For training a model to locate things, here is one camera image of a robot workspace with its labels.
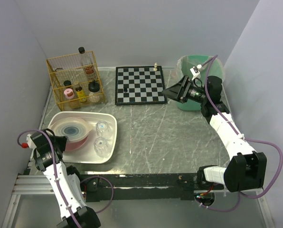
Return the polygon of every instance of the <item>bottle cap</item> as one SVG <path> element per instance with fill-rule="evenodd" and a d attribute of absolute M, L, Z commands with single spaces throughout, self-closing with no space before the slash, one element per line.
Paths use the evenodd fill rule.
<path fill-rule="evenodd" d="M 64 86 L 71 86 L 71 85 L 72 85 L 72 83 L 71 83 L 70 80 L 64 81 Z"/>
<path fill-rule="evenodd" d="M 92 93 L 97 93 L 100 90 L 100 85 L 93 80 L 93 82 L 89 83 L 89 91 Z"/>
<path fill-rule="evenodd" d="M 64 91 L 66 99 L 72 99 L 74 97 L 73 89 L 66 89 Z"/>
<path fill-rule="evenodd" d="M 75 88 L 79 87 L 79 82 L 78 81 L 74 81 L 74 86 L 75 86 Z"/>
<path fill-rule="evenodd" d="M 78 51 L 79 51 L 80 54 L 83 54 L 83 53 L 85 53 L 85 48 L 84 47 L 80 47 L 78 49 Z"/>

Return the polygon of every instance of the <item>cage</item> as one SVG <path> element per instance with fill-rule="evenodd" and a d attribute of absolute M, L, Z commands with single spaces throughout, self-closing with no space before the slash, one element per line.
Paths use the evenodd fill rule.
<path fill-rule="evenodd" d="M 104 90 L 97 69 L 96 59 L 93 51 L 84 53 L 91 60 L 89 65 L 81 64 L 81 54 L 71 54 L 66 56 L 47 59 L 47 68 L 53 88 L 53 93 L 57 106 L 61 111 L 72 111 L 85 105 L 94 105 L 105 102 Z M 64 85 L 65 81 L 70 81 L 71 85 Z M 96 94 L 91 94 L 88 89 L 90 82 L 97 82 L 100 90 Z M 78 81 L 84 95 L 78 97 L 74 88 L 74 82 Z M 74 97 L 67 99 L 64 91 L 73 89 Z"/>

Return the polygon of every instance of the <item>red knob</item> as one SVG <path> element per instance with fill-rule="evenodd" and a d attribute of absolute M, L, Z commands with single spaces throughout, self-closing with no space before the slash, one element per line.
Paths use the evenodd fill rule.
<path fill-rule="evenodd" d="M 26 149 L 26 148 L 28 148 L 28 144 L 24 142 L 23 144 L 21 144 L 21 147 Z"/>

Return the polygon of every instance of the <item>white wall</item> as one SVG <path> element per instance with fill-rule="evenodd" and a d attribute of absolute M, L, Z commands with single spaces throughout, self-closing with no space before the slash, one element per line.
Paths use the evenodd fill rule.
<path fill-rule="evenodd" d="M 225 62 L 258 0 L 15 0 L 47 57 L 95 51 L 98 66 Z"/>
<path fill-rule="evenodd" d="M 239 129 L 283 150 L 283 0 L 260 0 L 225 68 L 224 85 Z M 278 153 L 269 146 L 253 146 L 267 156 L 267 184 Z M 276 227 L 283 228 L 283 169 L 267 199 Z"/>
<path fill-rule="evenodd" d="M 49 89 L 46 57 L 13 0 L 0 0 L 0 227 L 30 152 L 20 132 L 38 128 Z"/>

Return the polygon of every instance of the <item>green trash can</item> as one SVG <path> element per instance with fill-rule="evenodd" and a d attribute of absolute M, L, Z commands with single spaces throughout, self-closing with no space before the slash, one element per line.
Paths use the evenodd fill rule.
<path fill-rule="evenodd" d="M 192 73 L 190 69 L 193 66 L 196 66 L 198 64 L 202 64 L 206 62 L 209 58 L 212 56 L 183 56 L 178 60 L 177 66 L 175 68 L 175 73 L 180 80 L 183 76 L 187 75 L 189 78 L 192 78 Z M 201 80 L 204 83 L 205 82 L 205 77 L 206 77 L 206 72 L 207 72 L 207 67 L 209 64 L 205 66 L 205 69 L 201 71 Z M 225 71 L 222 62 L 217 58 L 214 63 L 211 66 L 209 76 L 214 75 L 220 77 L 222 80 L 225 79 Z M 195 101 L 188 100 L 186 103 L 180 103 L 177 102 L 177 106 L 179 109 L 183 111 L 199 111 L 200 110 L 200 103 L 197 103 Z"/>

